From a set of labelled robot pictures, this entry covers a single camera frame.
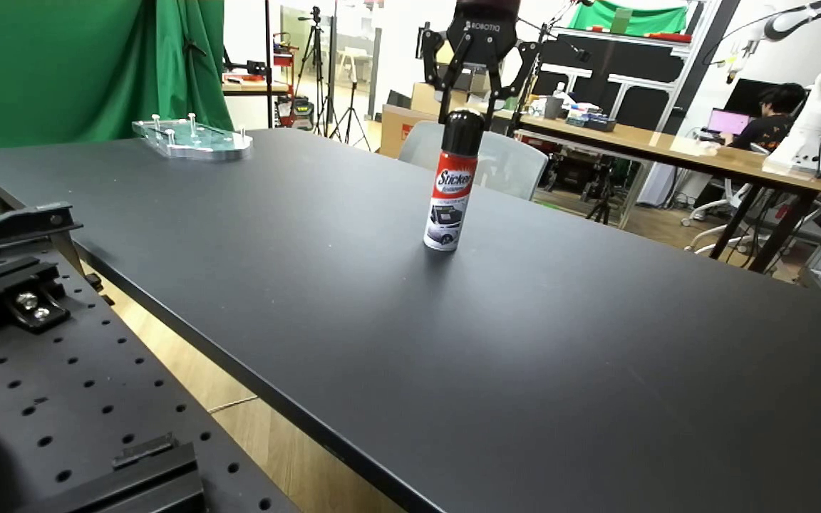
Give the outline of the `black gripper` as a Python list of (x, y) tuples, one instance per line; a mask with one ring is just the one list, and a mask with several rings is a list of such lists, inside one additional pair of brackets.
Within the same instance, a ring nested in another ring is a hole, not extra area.
[(447, 33), (420, 28), (424, 84), (443, 95), (438, 121), (450, 111), (450, 88), (464, 67), (488, 70), (488, 124), (503, 111), (507, 111), (510, 121), (521, 118), (547, 28), (538, 28), (535, 41), (517, 41), (520, 4), (521, 0), (455, 0)]

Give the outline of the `white humanoid robot arm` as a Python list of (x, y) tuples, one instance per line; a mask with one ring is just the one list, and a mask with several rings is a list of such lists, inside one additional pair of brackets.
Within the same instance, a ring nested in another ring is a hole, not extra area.
[[(455, 0), (450, 26), (443, 38), (454, 48), (454, 67), (477, 67), (494, 71), (504, 54), (517, 47), (521, 0)], [(821, 151), (821, 75), (803, 110), (799, 111), (790, 135), (765, 161), (766, 175), (809, 172), (818, 175), (816, 164)]]

